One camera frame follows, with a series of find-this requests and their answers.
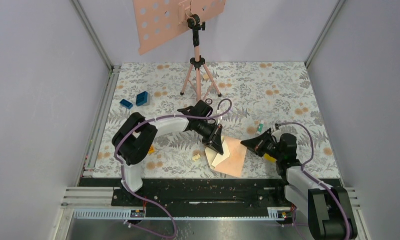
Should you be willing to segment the green white glue stick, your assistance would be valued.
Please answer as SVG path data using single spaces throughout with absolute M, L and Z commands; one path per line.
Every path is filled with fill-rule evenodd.
M 262 133 L 263 127 L 264 127 L 264 121 L 261 120 L 261 121 L 258 123 L 257 128 L 256 128 L 256 134 L 257 134 L 257 135 L 259 135 L 259 134 Z

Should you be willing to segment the tan paper envelope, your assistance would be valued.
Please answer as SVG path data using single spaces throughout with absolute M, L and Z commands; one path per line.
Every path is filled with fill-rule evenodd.
M 240 178 L 247 147 L 241 144 L 241 140 L 229 136 L 223 136 L 222 140 L 224 154 L 219 154 L 209 147 L 205 148 L 209 167 L 215 172 Z

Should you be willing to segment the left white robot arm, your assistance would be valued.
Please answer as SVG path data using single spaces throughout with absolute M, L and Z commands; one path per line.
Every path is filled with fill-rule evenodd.
M 203 100 L 194 106 L 177 110 L 176 114 L 146 119 L 139 112 L 129 116 L 112 138 L 114 157 L 121 165 L 122 185 L 126 189 L 124 200 L 138 205 L 143 198 L 140 188 L 141 161 L 148 155 L 156 137 L 173 132 L 194 131 L 202 137 L 202 143 L 219 154 L 223 154 L 222 125 L 212 115 L 213 108 Z

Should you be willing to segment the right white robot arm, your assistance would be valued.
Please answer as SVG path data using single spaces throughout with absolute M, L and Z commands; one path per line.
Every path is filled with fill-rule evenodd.
M 275 191 L 281 206 L 290 203 L 307 217 L 309 231 L 315 240 L 353 240 L 358 230 L 348 192 L 312 176 L 297 158 L 297 138 L 290 133 L 267 130 L 241 141 L 259 157 L 276 160 L 277 173 L 285 186 Z

